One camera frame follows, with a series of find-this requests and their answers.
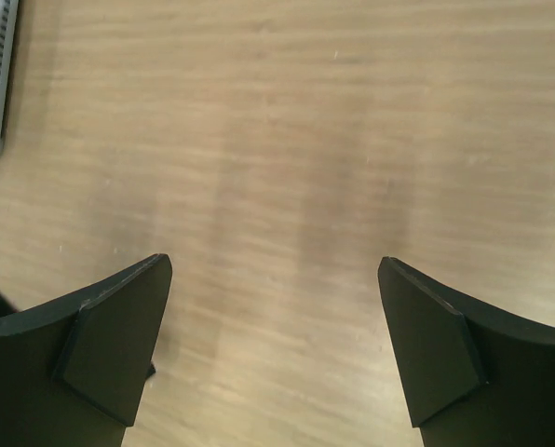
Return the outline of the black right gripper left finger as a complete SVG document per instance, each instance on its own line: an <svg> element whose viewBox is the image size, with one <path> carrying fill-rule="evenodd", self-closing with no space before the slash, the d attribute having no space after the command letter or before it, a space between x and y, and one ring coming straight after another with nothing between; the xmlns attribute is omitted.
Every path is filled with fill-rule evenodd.
<svg viewBox="0 0 555 447"><path fill-rule="evenodd" d="M169 297L154 254L0 318L0 446L118 446L135 423Z"/></svg>

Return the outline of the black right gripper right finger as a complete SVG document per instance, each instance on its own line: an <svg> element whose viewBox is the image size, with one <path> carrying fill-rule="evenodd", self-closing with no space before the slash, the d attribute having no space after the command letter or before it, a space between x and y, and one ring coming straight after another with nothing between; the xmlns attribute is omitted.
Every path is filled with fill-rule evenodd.
<svg viewBox="0 0 555 447"><path fill-rule="evenodd" d="M555 446L555 328L385 257L377 272L413 427L425 446Z"/></svg>

